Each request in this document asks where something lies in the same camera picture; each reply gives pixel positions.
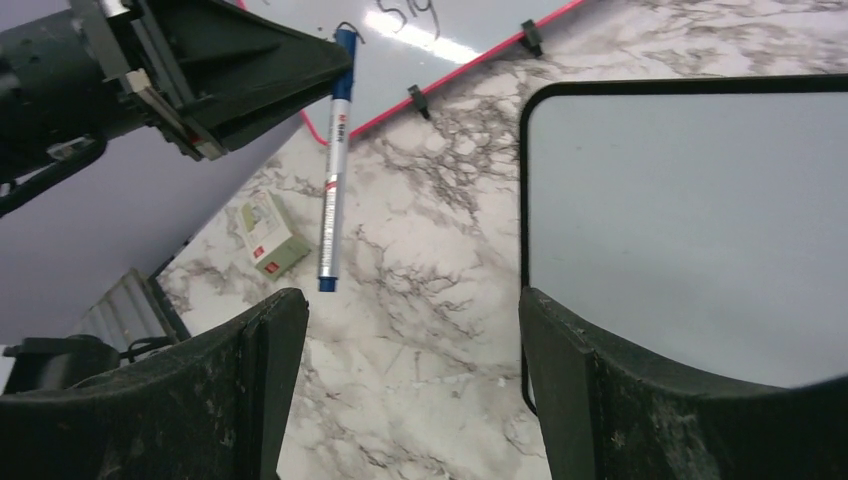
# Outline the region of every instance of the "marble surface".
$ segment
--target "marble surface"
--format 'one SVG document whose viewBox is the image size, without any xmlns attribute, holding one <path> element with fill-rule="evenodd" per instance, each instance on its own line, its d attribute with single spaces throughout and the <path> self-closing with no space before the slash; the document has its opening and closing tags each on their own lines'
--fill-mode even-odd
<svg viewBox="0 0 848 480">
<path fill-rule="evenodd" d="M 193 333 L 286 287 L 311 301 L 279 472 L 299 479 L 550 478 L 519 375 L 517 119 L 561 80 L 848 71 L 848 2 L 596 0 L 354 143 L 342 278 L 314 255 L 269 283 L 235 231 L 257 187 L 317 243 L 324 149 L 302 130 L 159 277 Z"/>
</svg>

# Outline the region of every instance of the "black edge trim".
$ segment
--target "black edge trim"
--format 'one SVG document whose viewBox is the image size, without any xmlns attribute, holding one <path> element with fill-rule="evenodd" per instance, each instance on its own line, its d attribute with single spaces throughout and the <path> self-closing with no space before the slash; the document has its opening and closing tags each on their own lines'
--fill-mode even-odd
<svg viewBox="0 0 848 480">
<path fill-rule="evenodd" d="M 186 328 L 183 319 L 180 318 L 180 315 L 176 310 L 174 310 L 174 306 L 171 304 L 171 301 L 168 300 L 168 295 L 165 294 L 165 290 L 162 289 L 162 285 L 159 284 L 156 278 L 157 277 L 151 276 L 147 279 L 147 285 L 150 287 L 150 293 L 153 295 L 153 299 L 156 301 L 156 304 L 162 310 L 162 313 L 165 316 L 165 321 L 168 322 L 168 325 L 174 331 L 177 340 L 184 342 L 191 338 L 191 333 L 189 333 L 188 328 Z"/>
<path fill-rule="evenodd" d="M 533 94 L 521 111 L 518 124 L 519 228 L 521 248 L 521 288 L 530 286 L 528 145 L 530 118 L 542 102 L 566 95 L 713 95 L 740 93 L 824 93 L 848 92 L 848 74 L 788 75 L 774 77 L 679 78 L 667 80 L 621 80 L 583 83 L 554 83 Z M 524 344 L 521 344 L 521 396 L 533 414 L 530 376 Z"/>
<path fill-rule="evenodd" d="M 74 18 L 82 22 L 86 46 L 103 70 L 104 81 L 121 78 L 130 71 L 130 64 L 102 7 L 90 0 L 68 0 Z"/>
</svg>

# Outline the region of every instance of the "blue pen cap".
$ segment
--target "blue pen cap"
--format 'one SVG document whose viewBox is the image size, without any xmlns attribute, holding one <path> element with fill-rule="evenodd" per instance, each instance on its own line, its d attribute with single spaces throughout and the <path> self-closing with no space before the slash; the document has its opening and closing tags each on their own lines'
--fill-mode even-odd
<svg viewBox="0 0 848 480">
<path fill-rule="evenodd" d="M 333 277 L 318 277 L 318 291 L 319 292 L 335 292 L 336 291 L 336 278 Z"/>
<path fill-rule="evenodd" d="M 336 43 L 347 50 L 351 59 L 356 57 L 356 42 L 358 38 L 356 32 L 340 28 L 336 30 Z M 353 68 L 336 80 L 333 86 L 333 100 L 343 99 L 350 101 L 353 97 Z"/>
</svg>

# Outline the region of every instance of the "black frame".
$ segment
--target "black frame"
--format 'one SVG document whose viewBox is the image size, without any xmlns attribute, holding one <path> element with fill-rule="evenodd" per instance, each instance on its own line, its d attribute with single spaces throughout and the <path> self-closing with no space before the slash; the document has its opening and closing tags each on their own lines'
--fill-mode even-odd
<svg viewBox="0 0 848 480">
<path fill-rule="evenodd" d="M 542 102 L 559 96 L 576 95 L 715 95 L 740 93 L 822 93 L 848 92 L 848 74 L 791 75 L 775 77 L 697 78 L 669 80 L 629 80 L 586 83 L 555 83 L 530 97 L 519 121 L 518 168 L 521 229 L 521 288 L 530 285 L 529 250 L 529 136 L 530 118 Z M 527 407 L 535 414 L 530 399 L 530 378 L 524 345 L 521 346 L 521 394 Z"/>
</svg>

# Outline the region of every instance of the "green box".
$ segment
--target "green box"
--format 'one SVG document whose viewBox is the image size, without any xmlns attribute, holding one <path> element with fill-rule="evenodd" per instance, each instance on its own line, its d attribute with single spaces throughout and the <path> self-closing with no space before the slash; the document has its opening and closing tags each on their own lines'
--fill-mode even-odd
<svg viewBox="0 0 848 480">
<path fill-rule="evenodd" d="M 282 199 L 268 189 L 252 193 L 238 211 L 239 234 L 254 267 L 276 280 L 312 248 L 298 232 Z"/>
</svg>

